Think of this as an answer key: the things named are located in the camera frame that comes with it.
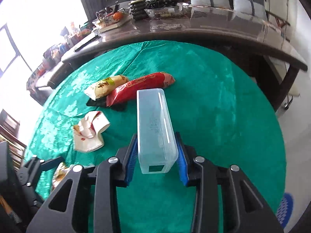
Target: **clear plastic box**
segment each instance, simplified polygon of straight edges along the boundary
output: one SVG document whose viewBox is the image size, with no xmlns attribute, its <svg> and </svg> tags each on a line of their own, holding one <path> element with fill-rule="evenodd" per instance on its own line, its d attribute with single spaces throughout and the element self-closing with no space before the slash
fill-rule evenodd
<svg viewBox="0 0 311 233">
<path fill-rule="evenodd" d="M 142 173 L 167 173 L 178 149 L 163 89 L 137 91 L 137 136 Z"/>
</svg>

